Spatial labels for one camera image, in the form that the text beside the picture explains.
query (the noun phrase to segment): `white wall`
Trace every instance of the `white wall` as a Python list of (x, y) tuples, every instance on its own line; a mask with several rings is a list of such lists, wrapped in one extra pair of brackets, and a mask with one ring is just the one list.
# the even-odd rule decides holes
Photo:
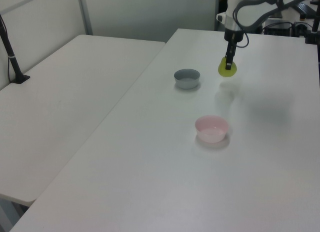
[(167, 42), (178, 28), (214, 30), (217, 0), (83, 0), (98, 36)]
[[(85, 34), (78, 0), (33, 0), (2, 18), (23, 73), (77, 35)], [(0, 89), (8, 84), (7, 59), (0, 41)]]

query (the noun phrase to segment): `white tabletop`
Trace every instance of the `white tabletop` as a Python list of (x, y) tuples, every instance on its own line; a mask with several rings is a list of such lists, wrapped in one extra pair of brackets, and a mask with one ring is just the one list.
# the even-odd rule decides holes
[(0, 91), (0, 197), (30, 205), (164, 43), (78, 36)]
[[(250, 35), (222, 78), (223, 37), (178, 30), (12, 232), (317, 231), (317, 47)], [(176, 88), (182, 68), (201, 86)], [(230, 124), (219, 144), (196, 139), (207, 114)]]

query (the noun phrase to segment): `yellow sponge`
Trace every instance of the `yellow sponge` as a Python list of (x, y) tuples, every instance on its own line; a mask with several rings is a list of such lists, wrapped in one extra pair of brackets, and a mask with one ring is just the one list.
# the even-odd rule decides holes
[(231, 69), (227, 70), (226, 69), (226, 62), (227, 62), (226, 57), (222, 58), (221, 63), (218, 67), (218, 72), (223, 77), (232, 77), (237, 71), (237, 66), (235, 63), (232, 63)]

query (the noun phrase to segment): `pink bowl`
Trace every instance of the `pink bowl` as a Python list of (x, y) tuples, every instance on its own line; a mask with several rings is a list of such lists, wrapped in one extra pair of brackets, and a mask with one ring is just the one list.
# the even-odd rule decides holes
[(195, 128), (200, 140), (207, 143), (217, 143), (225, 138), (229, 125), (219, 116), (207, 115), (197, 119)]

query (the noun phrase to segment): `black cable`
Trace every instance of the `black cable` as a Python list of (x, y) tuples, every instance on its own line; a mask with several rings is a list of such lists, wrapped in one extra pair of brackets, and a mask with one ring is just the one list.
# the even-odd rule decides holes
[(292, 26), (294, 25), (294, 24), (293, 24), (293, 23), (291, 23), (291, 22), (279, 22), (279, 23), (272, 23), (272, 24), (269, 24), (269, 25), (265, 26), (264, 28), (262, 28), (262, 31), (264, 31), (266, 28), (271, 28), (271, 27), (274, 27), (274, 26), (276, 26), (276, 25), (280, 25), (280, 24), (290, 24), (290, 25), (291, 25), (291, 27), (290, 27), (290, 28), (292, 28)]
[(235, 23), (240, 27), (240, 29), (244, 32), (244, 34), (245, 34), (245, 36), (246, 36), (246, 40), (247, 40), (246, 45), (244, 45), (244, 46), (238, 46), (238, 45), (236, 45), (236, 47), (237, 47), (237, 48), (246, 48), (246, 47), (249, 45), (249, 42), (250, 42), (250, 41), (249, 41), (249, 36), (248, 36), (248, 34), (245, 32), (245, 30), (243, 29), (243, 27), (240, 25), (238, 19), (235, 17), (235, 13), (236, 13), (236, 11), (234, 10), (233, 13), (232, 13), (233, 20), (234, 20)]
[(1, 23), (3, 24), (3, 26), (4, 26), (5, 33), (8, 35), (8, 31), (7, 31), (6, 24), (5, 24), (4, 20), (2, 19), (2, 16), (1, 16), (1, 15), (0, 15), (0, 20), (1, 20)]
[(304, 22), (295, 22), (295, 23), (294, 23), (294, 25), (296, 25), (296, 24), (306, 24), (306, 25), (308, 25), (309, 27), (311, 27), (311, 28), (312, 28), (312, 26), (311, 26), (310, 24), (308, 24), (308, 23), (304, 23)]
[(9, 73), (9, 67), (10, 67), (10, 58), (8, 58), (8, 79), (9, 79), (9, 83), (11, 83), (10, 73)]
[[(0, 20), (1, 20), (2, 25), (4, 26), (5, 33), (8, 35), (6, 24), (5, 24), (4, 20), (2, 19), (1, 15), (0, 15)], [(11, 79), (10, 79), (10, 58), (9, 57), (8, 57), (8, 79), (9, 79), (9, 83), (11, 83)]]

